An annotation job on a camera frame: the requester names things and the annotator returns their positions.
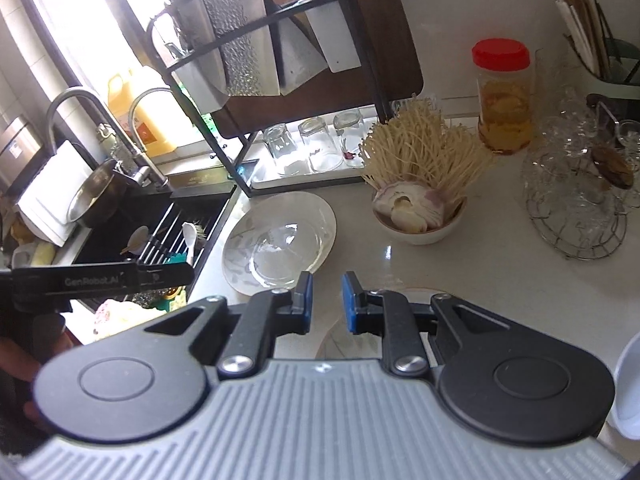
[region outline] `black sink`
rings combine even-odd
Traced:
[[[183,196],[176,198],[170,192],[155,194],[128,194],[109,221],[95,228],[89,235],[75,264],[122,262],[137,259],[141,264],[161,264],[171,254],[186,253],[182,236],[183,222],[199,224],[207,243],[194,256],[196,277],[202,270],[206,256],[215,243],[218,230],[214,227],[225,208],[229,194]],[[146,225],[151,234],[142,254],[134,256],[120,252],[127,247],[129,237],[140,226]],[[104,298],[83,301],[96,308]]]

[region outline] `ribbed surface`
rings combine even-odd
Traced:
[[[129,447],[51,440],[20,465],[33,480],[571,480],[620,478],[593,439],[527,450],[456,423],[431,387],[377,361],[272,362],[228,381],[197,418]]]

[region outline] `white plate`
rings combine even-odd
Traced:
[[[434,288],[406,288],[398,290],[404,294],[410,303],[431,303],[434,294],[441,294],[441,290]],[[426,341],[426,334],[420,334],[429,354],[430,349]],[[347,321],[342,317],[335,322],[322,340],[316,359],[371,359],[382,357],[382,339],[373,334],[353,335],[347,330]]]
[[[317,195],[292,191],[252,207],[231,231],[222,252],[228,284],[252,296],[292,288],[303,270],[315,272],[335,240],[335,215]]]

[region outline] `brown cutting board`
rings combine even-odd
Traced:
[[[285,4],[293,0],[274,0]],[[422,90],[422,73],[400,0],[358,0],[389,100]],[[306,22],[303,14],[297,18]],[[373,102],[361,68],[332,73],[329,69],[287,96],[232,97],[226,110],[213,113],[223,137],[231,138],[316,115]]]

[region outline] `amber liquid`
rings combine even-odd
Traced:
[[[478,131],[492,152],[510,155],[531,142],[533,126],[525,85],[489,81],[480,89],[480,104]]]

